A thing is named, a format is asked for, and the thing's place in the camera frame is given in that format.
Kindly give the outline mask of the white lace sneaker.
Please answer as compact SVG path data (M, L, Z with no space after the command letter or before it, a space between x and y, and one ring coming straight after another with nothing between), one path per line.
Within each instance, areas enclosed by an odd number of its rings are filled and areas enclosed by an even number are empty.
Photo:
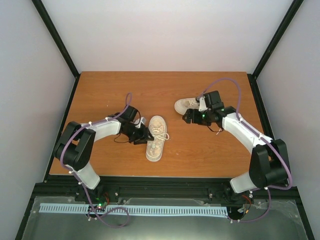
M148 141L145 155L150 162L158 162L162 158L165 141L170 139L165 119L159 115L153 116L148 129L153 140Z
M208 109L206 111L209 111L212 109L211 105L207 105ZM175 111L180 114L190 114L192 115L192 124L197 124L199 126L206 126L211 132L216 133L218 135L219 133L222 133L224 130L220 127L219 130L212 130L211 129L211 123L206 122L206 111L200 112L199 109L199 103L196 100L196 97L190 97L190 98L182 98L175 102L174 104Z

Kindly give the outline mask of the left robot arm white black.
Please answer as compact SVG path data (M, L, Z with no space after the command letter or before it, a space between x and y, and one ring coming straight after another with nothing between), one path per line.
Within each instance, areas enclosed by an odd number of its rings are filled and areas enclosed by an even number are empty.
M80 124L71 121L57 141L53 156L87 188L86 195L92 201L99 201L104 195L104 188L99 185L100 177L90 164L96 141L119 134L127 136L128 142L134 145L147 144L154 140L145 126L146 119L139 117L135 120L139 113L136 108L127 105L122 112L96 122Z

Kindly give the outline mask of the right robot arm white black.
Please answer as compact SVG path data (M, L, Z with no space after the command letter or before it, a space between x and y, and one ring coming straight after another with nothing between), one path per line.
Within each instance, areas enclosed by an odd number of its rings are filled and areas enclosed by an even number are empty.
M272 139L249 124L232 106L225 106L218 91L193 99L182 113L187 124L210 127L233 135L251 154L248 172L230 180L234 193L255 189L287 189L292 183L288 151L281 139Z

